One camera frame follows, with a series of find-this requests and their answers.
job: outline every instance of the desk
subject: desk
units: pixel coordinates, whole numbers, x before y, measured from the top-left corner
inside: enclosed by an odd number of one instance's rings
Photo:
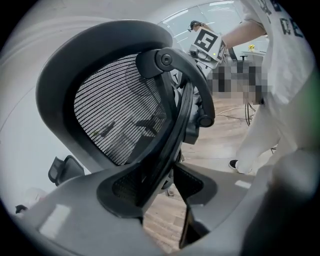
[[[264,60],[265,52],[245,50],[242,55],[247,55],[247,60],[254,62],[256,66],[261,66]]]

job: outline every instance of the black plastic frame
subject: black plastic frame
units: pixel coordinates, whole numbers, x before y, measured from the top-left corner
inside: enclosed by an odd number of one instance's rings
[[[95,71],[115,60],[141,51],[171,47],[172,43],[171,35],[153,23],[111,21],[77,34],[45,64],[36,87],[40,116],[91,172],[108,169],[115,164],[100,151],[78,123],[74,113],[78,88]]]

